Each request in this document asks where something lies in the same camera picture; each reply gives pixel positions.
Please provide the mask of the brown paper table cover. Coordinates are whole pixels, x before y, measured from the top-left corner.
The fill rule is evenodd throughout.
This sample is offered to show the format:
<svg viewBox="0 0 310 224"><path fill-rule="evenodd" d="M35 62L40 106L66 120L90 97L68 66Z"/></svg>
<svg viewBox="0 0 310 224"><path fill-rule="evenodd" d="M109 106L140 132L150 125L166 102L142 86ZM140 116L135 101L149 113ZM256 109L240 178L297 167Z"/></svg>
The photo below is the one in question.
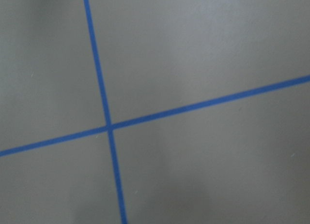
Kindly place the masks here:
<svg viewBox="0 0 310 224"><path fill-rule="evenodd" d="M307 224L310 0L0 0L3 224Z"/></svg>

